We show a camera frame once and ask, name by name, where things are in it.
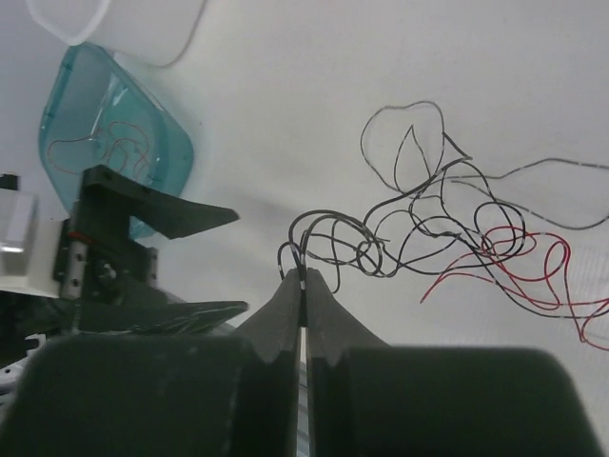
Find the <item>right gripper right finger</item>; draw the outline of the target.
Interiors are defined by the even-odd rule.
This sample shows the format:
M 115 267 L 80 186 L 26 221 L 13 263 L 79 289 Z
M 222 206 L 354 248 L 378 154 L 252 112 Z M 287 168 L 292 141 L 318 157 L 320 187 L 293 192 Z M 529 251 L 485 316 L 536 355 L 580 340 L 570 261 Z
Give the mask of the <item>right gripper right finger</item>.
M 391 346 L 305 276 L 315 456 L 597 456 L 575 386 L 531 348 Z

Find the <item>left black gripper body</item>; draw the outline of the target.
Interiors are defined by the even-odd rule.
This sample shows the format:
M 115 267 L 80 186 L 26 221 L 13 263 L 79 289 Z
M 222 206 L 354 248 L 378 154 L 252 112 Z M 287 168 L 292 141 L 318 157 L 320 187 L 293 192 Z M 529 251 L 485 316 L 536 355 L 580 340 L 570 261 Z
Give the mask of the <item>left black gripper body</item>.
M 130 238 L 130 216 L 74 209 L 61 227 L 52 277 L 60 297 L 78 303 L 158 305 L 158 250 Z

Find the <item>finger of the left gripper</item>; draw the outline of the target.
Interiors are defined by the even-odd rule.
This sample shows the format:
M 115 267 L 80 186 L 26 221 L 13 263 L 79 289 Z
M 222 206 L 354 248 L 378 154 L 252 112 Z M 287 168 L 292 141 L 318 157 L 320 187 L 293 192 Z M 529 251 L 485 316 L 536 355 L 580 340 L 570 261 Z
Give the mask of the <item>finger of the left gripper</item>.
M 127 238 L 134 217 L 168 239 L 185 238 L 239 219 L 232 209 L 147 188 L 106 166 L 87 169 L 78 196 L 78 233 L 94 241 Z
M 97 288 L 78 301 L 82 334 L 173 335 L 206 333 L 248 310 L 243 301 L 173 301 L 162 289 L 137 281 Z

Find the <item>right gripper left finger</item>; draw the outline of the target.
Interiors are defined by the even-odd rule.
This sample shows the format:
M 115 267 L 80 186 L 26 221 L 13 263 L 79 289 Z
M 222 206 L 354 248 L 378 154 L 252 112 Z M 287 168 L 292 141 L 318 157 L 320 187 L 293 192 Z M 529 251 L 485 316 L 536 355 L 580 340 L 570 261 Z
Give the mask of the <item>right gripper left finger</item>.
M 301 279 L 224 336 L 72 336 L 28 363 L 5 456 L 292 456 Z

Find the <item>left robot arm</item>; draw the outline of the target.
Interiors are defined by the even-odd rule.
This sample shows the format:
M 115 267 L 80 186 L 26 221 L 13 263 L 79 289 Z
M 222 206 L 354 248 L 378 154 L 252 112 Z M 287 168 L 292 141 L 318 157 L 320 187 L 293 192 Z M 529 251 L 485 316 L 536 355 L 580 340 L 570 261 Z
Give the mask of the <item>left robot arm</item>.
M 19 363 L 59 335 L 207 332 L 242 302 L 188 303 L 158 285 L 159 252 L 130 237 L 139 220 L 167 239 L 233 223 L 232 209 L 190 202 L 105 166 L 87 169 L 69 217 L 44 220 L 35 194 L 1 178 L 1 389 Z

